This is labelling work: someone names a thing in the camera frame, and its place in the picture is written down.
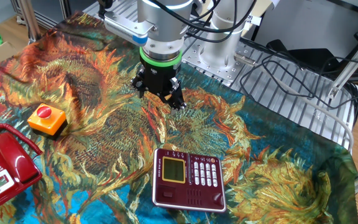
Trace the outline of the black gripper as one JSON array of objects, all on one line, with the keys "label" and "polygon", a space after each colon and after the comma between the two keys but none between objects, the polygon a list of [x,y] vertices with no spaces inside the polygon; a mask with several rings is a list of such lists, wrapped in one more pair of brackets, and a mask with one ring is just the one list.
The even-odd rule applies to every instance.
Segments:
[{"label": "black gripper", "polygon": [[143,68],[131,80],[131,85],[139,98],[144,96],[145,90],[155,95],[170,94],[171,97],[167,101],[172,110],[186,108],[181,81],[176,77],[181,69],[181,62],[169,66],[166,64],[164,67],[142,62],[142,66]]}]

